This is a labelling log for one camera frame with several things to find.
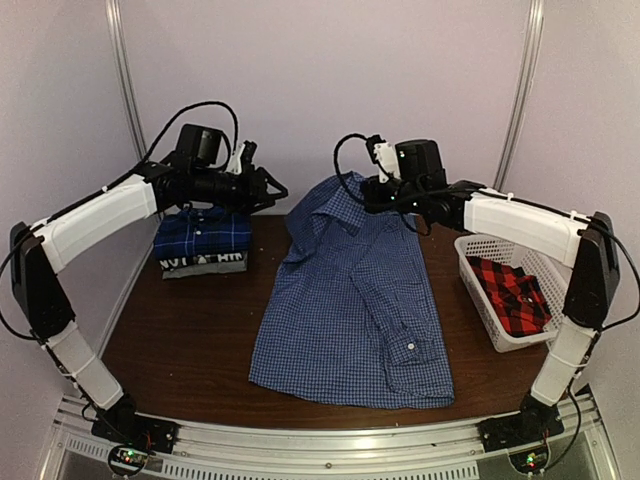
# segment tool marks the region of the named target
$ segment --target checkered shirt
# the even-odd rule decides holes
[[[361,181],[347,176],[354,192]],[[365,213],[336,177],[312,189],[286,223],[293,244],[249,379],[336,405],[450,405],[453,380],[416,234],[397,214]]]
[[[551,311],[533,275],[521,267],[467,257],[505,331],[512,337],[542,333]]]
[[[193,208],[167,215],[153,244],[156,260],[249,250],[249,215],[225,213],[223,208]]]

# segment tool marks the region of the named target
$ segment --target red plaid shirt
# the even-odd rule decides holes
[[[506,332],[513,337],[542,333],[551,320],[547,301],[533,275],[522,268],[467,257]]]

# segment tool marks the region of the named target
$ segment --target white plastic basket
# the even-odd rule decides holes
[[[460,237],[455,241],[455,247],[460,257],[460,276],[478,309],[493,346],[498,352],[509,352],[555,338],[564,318],[562,307],[567,292],[567,282],[549,258],[528,248],[489,235]],[[551,320],[544,327],[545,331],[518,338],[509,335],[500,323],[478,278],[473,273],[467,256],[485,258],[514,268],[522,267],[527,275],[535,275],[542,294],[547,300],[549,310],[551,310]]]

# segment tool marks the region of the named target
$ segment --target wooden table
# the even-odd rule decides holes
[[[144,413],[270,428],[415,425],[518,408],[546,355],[543,346],[499,354],[458,276],[457,234],[421,238],[453,372],[447,408],[379,410],[321,405],[249,383],[253,345],[276,270],[290,245],[283,217],[253,218],[249,272],[162,281],[150,259],[104,361]]]

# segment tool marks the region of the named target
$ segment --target cable tie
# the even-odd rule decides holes
[[[587,366],[586,363],[583,363],[581,365],[574,365],[572,363],[567,362],[564,358],[559,357],[558,355],[556,355],[553,352],[549,352],[549,356],[552,358],[555,358],[556,360],[558,360],[561,363],[564,363],[566,366],[571,367],[571,368],[584,368]]]

